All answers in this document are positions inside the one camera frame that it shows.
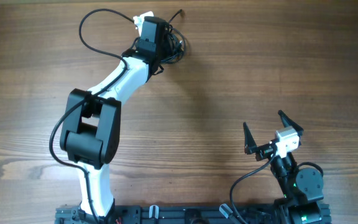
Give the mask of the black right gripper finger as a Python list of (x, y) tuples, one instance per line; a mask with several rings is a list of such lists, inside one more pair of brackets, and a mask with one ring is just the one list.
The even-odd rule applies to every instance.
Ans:
[(253, 154), (257, 150), (256, 142), (246, 122), (243, 123), (244, 128), (244, 151), (246, 154)]
[(292, 119), (290, 119), (282, 110), (278, 111), (278, 115), (282, 121), (282, 124), (285, 128), (292, 127), (299, 136), (303, 135), (304, 129), (298, 125), (296, 122), (294, 122)]

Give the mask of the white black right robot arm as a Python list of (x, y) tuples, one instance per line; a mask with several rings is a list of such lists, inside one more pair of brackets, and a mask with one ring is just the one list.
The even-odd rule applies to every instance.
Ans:
[(323, 195), (323, 170), (312, 162), (297, 164), (292, 152), (301, 146), (304, 129), (278, 111), (283, 124), (275, 137), (258, 146), (246, 123), (243, 124), (245, 153), (254, 154), (257, 161), (266, 160), (266, 166), (278, 181), (283, 197), (273, 203), (274, 216), (279, 223), (317, 223), (323, 220), (318, 202)]

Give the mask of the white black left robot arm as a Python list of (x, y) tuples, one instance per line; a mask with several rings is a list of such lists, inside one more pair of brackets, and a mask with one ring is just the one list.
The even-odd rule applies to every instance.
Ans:
[(109, 163), (119, 145), (122, 106), (152, 75), (163, 72), (168, 22), (146, 12), (135, 16), (133, 23), (139, 30), (136, 46), (123, 53), (118, 67), (101, 83), (86, 91), (74, 89), (57, 124), (62, 129), (60, 147), (80, 176), (81, 223), (111, 222), (115, 198), (109, 186)]

